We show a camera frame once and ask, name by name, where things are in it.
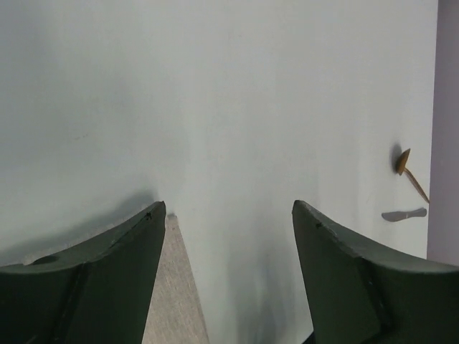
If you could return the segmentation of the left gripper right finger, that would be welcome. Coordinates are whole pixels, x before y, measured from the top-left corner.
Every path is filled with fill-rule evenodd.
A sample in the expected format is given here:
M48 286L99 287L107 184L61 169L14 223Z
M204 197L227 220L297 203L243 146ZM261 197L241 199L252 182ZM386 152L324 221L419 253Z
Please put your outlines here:
M292 210L309 343L456 343L458 268L397 251L304 201Z

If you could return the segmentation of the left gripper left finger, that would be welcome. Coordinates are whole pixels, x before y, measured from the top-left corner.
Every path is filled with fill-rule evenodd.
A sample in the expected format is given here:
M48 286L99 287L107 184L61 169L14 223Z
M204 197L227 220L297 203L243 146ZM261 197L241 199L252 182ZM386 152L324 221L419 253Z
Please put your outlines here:
M140 343L165 237L162 201L31 264L1 268L3 343Z

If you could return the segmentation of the grey cloth napkin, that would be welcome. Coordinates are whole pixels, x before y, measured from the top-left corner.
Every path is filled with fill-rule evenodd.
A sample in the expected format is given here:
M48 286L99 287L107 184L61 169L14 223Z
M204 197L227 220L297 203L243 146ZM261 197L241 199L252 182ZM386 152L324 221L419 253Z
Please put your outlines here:
M208 343L197 286L175 214L166 216L165 228L143 342Z

